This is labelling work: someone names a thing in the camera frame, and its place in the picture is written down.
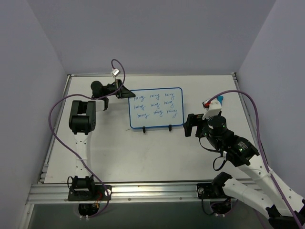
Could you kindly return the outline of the blue framed whiteboard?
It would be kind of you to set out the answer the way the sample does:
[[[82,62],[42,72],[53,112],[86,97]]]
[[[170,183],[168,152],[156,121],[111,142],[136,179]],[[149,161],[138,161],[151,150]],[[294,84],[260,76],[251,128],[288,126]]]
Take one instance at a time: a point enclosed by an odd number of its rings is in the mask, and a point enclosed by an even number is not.
[[[184,123],[183,90],[180,87],[131,90],[128,99],[132,129],[181,126]]]

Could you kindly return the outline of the blue whiteboard eraser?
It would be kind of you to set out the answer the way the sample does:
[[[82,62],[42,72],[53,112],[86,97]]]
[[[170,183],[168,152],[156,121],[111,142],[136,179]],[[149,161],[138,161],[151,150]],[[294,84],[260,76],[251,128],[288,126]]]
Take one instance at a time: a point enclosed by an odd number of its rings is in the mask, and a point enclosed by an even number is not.
[[[220,95],[220,96],[217,97],[217,100],[218,100],[220,103],[222,103],[223,100],[224,100],[224,97],[223,97],[222,95]]]

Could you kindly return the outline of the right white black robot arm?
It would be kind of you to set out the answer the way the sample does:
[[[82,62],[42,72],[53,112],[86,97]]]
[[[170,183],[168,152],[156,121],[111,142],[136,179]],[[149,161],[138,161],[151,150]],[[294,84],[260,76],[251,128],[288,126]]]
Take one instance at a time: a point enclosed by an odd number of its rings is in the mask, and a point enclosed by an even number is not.
[[[220,153],[224,162],[230,162],[258,185],[260,192],[241,183],[232,175],[221,172],[212,180],[212,192],[217,197],[235,198],[258,211],[274,229],[301,229],[305,225],[305,199],[294,192],[269,167],[265,166],[257,148],[246,138],[229,130],[226,119],[202,114],[189,114],[183,124],[184,134],[190,137],[196,127],[197,138],[206,138]]]

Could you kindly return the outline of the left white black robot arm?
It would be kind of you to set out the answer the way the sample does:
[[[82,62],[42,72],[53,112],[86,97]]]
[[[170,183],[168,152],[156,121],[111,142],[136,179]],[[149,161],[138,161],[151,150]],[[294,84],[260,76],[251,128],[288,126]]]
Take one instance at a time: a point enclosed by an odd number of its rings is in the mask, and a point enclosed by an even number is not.
[[[117,98],[133,98],[135,94],[123,86],[122,80],[116,79],[112,84],[102,85],[99,81],[91,83],[92,99],[88,102],[74,100],[71,105],[69,128],[76,146],[75,175],[68,177],[68,201],[108,201],[111,199],[112,187],[96,185],[91,167],[90,142],[96,127],[96,102],[104,101],[104,110],[108,109],[109,94]]]

